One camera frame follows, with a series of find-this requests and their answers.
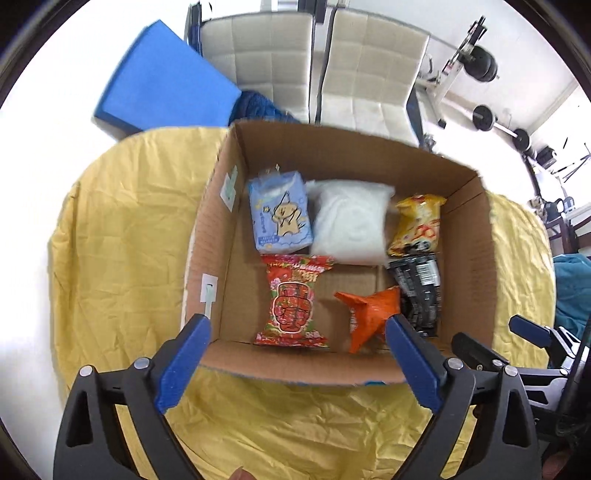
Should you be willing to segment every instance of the yellow bedsheet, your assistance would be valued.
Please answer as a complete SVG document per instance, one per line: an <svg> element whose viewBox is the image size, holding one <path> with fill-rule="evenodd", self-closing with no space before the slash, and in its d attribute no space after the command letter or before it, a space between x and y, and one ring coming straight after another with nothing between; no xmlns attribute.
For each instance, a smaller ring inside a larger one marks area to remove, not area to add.
<svg viewBox="0 0 591 480"><path fill-rule="evenodd" d="M54 347L67 388L82 365L126 368L178 333L195 213L226 129L161 129L128 138L72 187L51 239ZM516 365L543 367L545 353L511 335L520 313L554 318L553 266L545 230L522 207L489 194L499 272L493 347ZM131 419L122 424L140 473L155 478ZM390 479L430 418L406 385L306 387L198 368L167 414L208 479L239 466L258 480ZM459 466L465 430L444 473Z"/></svg>

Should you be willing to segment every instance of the barbell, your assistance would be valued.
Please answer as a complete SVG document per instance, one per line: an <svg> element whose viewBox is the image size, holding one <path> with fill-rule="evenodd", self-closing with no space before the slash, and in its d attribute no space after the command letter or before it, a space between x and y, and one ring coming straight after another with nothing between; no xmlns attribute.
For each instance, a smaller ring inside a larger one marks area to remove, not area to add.
<svg viewBox="0 0 591 480"><path fill-rule="evenodd" d="M531 148L531 138L529 133L522 128L509 130L507 127L498 124L496 122L497 120L498 117L486 105L478 105L472 112L472 123L478 130L488 132L492 130L493 127L498 128L513 137L513 145L517 151L532 156L533 149Z"/></svg>

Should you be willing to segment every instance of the white chair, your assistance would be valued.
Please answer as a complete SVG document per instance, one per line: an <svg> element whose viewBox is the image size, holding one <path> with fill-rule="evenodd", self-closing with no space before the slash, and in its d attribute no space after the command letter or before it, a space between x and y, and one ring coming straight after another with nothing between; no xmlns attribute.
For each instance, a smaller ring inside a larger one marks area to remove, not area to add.
<svg viewBox="0 0 591 480"><path fill-rule="evenodd" d="M200 29L203 57L241 90L256 90L310 122L312 15L236 15L205 21Z"/></svg>
<svg viewBox="0 0 591 480"><path fill-rule="evenodd" d="M429 33L367 12L335 8L316 121L418 146L406 104Z"/></svg>

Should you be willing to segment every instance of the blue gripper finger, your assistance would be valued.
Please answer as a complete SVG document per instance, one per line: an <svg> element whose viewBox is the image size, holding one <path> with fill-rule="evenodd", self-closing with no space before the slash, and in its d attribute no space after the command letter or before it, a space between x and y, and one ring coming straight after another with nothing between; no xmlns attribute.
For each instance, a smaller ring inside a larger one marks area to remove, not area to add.
<svg viewBox="0 0 591 480"><path fill-rule="evenodd" d="M400 314L387 320L386 342L419 404L437 413L443 404L440 388L447 379L443 355Z"/></svg>
<svg viewBox="0 0 591 480"><path fill-rule="evenodd" d="M160 413L166 413L181 400L209 345L211 334L209 319L204 315L194 315L176 339L170 340L176 352L170 359L166 358L167 364L155 379L157 395L154 405ZM158 353L154 356L154 360L157 359L160 359Z"/></svg>
<svg viewBox="0 0 591 480"><path fill-rule="evenodd" d="M513 315L511 317L511 320L509 320L509 330L538 348L547 348L550 346L550 331L523 318L521 315Z"/></svg>

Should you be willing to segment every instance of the white floor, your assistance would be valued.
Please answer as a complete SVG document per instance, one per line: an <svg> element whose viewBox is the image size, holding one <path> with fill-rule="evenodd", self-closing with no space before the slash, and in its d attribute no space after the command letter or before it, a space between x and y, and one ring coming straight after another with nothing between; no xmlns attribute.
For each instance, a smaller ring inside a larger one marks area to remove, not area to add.
<svg viewBox="0 0 591 480"><path fill-rule="evenodd" d="M115 142L92 112L119 59L159 18L182 36L186 12L186 0L87 3L41 48L0 110L0 417L43 479L52 476L63 408L50 349L47 242L71 185ZM504 134L476 132L453 105L445 107L448 126L441 130L424 110L439 153L477 169L494 192L521 203L532 196Z"/></svg>

